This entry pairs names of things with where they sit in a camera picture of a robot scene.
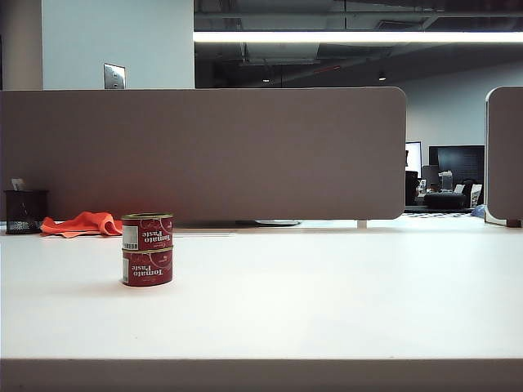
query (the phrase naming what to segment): stacked can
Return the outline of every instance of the stacked can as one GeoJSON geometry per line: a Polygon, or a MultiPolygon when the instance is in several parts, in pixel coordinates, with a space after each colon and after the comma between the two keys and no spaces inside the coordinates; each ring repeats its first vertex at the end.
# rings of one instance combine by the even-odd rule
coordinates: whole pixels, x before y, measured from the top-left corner
{"type": "Polygon", "coordinates": [[[154,286],[172,280],[172,214],[130,214],[123,222],[123,284],[154,286]]]}

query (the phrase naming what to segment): wall plate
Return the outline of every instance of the wall plate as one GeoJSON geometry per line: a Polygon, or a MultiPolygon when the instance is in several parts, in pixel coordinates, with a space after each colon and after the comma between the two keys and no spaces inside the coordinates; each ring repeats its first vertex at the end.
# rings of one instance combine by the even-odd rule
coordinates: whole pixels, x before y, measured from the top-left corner
{"type": "Polygon", "coordinates": [[[125,88],[125,67],[104,64],[105,89],[123,90],[125,88]]]}

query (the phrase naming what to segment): exposed ceiling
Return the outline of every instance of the exposed ceiling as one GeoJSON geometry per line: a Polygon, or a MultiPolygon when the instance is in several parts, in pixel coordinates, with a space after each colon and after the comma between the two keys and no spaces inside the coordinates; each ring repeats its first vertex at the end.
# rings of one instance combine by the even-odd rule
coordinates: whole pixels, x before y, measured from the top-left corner
{"type": "MultiPolygon", "coordinates": [[[[523,0],[195,0],[194,29],[522,31],[523,0]]],[[[518,44],[196,43],[194,50],[197,87],[376,85],[379,71],[394,83],[523,60],[518,44]]]]}

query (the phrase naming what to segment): pen holder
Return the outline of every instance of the pen holder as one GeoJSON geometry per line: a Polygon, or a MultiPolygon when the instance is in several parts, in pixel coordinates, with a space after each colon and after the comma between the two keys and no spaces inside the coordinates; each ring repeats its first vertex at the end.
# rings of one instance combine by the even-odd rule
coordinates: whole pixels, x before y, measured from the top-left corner
{"type": "Polygon", "coordinates": [[[7,234],[40,233],[47,216],[46,190],[5,190],[7,234]]]}

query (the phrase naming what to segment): cubicle divider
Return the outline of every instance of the cubicle divider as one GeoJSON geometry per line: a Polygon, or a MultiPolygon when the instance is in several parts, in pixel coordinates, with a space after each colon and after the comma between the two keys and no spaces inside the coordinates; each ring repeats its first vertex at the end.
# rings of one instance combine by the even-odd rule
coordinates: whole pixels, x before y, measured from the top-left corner
{"type": "Polygon", "coordinates": [[[48,189],[56,219],[88,210],[368,220],[405,207],[405,95],[394,87],[4,91],[1,99],[3,188],[22,177],[48,189]]]}
{"type": "Polygon", "coordinates": [[[499,87],[487,96],[486,194],[489,212],[523,218],[523,87],[499,87]]]}

